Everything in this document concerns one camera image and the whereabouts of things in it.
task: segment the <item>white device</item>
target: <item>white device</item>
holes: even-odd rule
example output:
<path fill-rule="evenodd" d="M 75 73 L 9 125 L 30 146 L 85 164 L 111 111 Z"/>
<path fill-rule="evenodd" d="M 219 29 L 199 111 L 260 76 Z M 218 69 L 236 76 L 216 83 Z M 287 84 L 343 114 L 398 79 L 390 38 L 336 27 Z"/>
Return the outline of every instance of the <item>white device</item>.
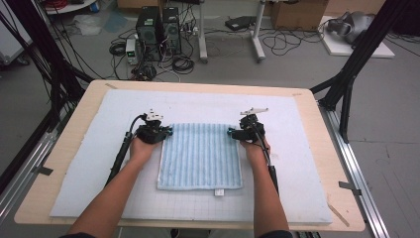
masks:
<path fill-rule="evenodd" d="M 129 64 L 136 65 L 139 63 L 139 51 L 136 46 L 136 39 L 127 39 L 126 55 Z"/>
<path fill-rule="evenodd" d="M 153 109 L 151 109 L 151 111 L 148 113 L 148 117 L 146 118 L 148 121 L 156 121 L 161 119 L 163 119 L 163 116 L 156 114 Z"/>
<path fill-rule="evenodd" d="M 251 110 L 241 112 L 241 115 L 251 115 L 251 114 L 257 114 L 257 113 L 266 112 L 266 111 L 268 111 L 268 108 L 254 108 L 254 107 L 252 107 Z"/>

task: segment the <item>dark sleeve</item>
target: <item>dark sleeve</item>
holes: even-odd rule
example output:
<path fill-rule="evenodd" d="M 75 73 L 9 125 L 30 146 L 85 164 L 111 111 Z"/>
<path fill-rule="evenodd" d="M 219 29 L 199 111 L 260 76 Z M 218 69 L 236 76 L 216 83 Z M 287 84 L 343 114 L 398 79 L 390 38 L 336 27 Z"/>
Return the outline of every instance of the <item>dark sleeve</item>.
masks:
<path fill-rule="evenodd" d="M 293 238 L 293 236 L 288 231 L 277 230 L 265 233 L 260 238 Z"/>
<path fill-rule="evenodd" d="M 95 238 L 95 237 L 91 236 L 89 234 L 80 232 L 80 233 L 77 233 L 77 234 L 60 236 L 59 238 Z"/>

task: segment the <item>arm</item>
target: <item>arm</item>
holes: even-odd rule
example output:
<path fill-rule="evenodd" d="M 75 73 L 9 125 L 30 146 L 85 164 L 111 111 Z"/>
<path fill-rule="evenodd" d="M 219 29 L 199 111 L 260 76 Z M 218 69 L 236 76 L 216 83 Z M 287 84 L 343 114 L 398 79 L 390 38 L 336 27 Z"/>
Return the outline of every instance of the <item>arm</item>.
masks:
<path fill-rule="evenodd" d="M 146 144 L 138 138 L 133 139 L 130 160 L 90 202 L 67 234 L 84 232 L 95 237 L 111 237 L 137 176 L 156 146 Z"/>
<path fill-rule="evenodd" d="M 281 201 L 268 173 L 263 150 L 247 142 L 241 142 L 254 175 L 254 234 L 260 237 L 273 230 L 288 230 L 287 219 Z"/>

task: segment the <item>concrete floor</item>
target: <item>concrete floor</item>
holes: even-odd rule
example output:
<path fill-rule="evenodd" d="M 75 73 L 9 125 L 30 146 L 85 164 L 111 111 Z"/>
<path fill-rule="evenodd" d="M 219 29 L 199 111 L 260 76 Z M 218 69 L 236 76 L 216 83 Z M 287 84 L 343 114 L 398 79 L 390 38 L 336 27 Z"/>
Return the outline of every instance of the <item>concrete floor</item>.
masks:
<path fill-rule="evenodd" d="M 77 14 L 90 13 L 81 10 Z M 73 15 L 61 17 L 67 21 Z M 108 19 L 120 15 L 111 6 L 96 16 L 102 18 L 105 26 L 109 24 Z M 226 30 L 225 20 L 206 20 L 206 24 Z M 269 27 L 268 19 L 263 23 Z M 114 25 L 108 31 L 103 29 L 98 36 L 71 37 L 75 49 L 101 76 L 112 74 L 110 42 L 134 28 L 135 22 L 122 21 L 120 26 L 118 29 L 118 25 Z M 274 56 L 263 47 L 266 60 L 258 64 L 248 36 L 218 34 L 208 35 L 210 57 L 209 62 L 203 64 L 198 60 L 196 40 L 191 42 L 195 47 L 192 58 L 196 65 L 192 73 L 180 76 L 181 82 L 310 88 L 337 74 L 348 59 L 330 57 L 322 43 L 303 43 L 284 57 Z M 390 237 L 420 237 L 417 183 L 420 181 L 420 59 L 384 42 L 395 53 L 395 58 L 370 59 L 359 74 L 354 86 L 349 139 Z M 420 45 L 396 42 L 420 54 Z M 123 60 L 118 74 L 127 77 L 129 68 Z M 171 73 L 163 73 L 156 80 L 179 81 Z M 12 64 L 0 71 L 0 173 L 13 160 L 49 107 L 41 76 L 33 64 Z M 65 232 L 67 226 L 16 224 L 13 216 L 23 196 L 0 226 L 0 237 L 33 234 L 57 237 Z M 188 231 L 184 234 L 183 237 L 202 237 L 188 236 Z M 322 232 L 321 236 L 370 237 L 370 233 L 368 230 L 362 233 Z"/>

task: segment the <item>towel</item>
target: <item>towel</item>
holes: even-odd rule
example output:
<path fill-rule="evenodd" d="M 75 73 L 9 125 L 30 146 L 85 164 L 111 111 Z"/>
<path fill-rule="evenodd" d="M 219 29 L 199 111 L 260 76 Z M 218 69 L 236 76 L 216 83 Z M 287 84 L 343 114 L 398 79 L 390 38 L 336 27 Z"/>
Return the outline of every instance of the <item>towel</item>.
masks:
<path fill-rule="evenodd" d="M 163 144 L 157 188 L 166 190 L 236 189 L 242 175 L 238 143 L 225 124 L 172 125 Z"/>

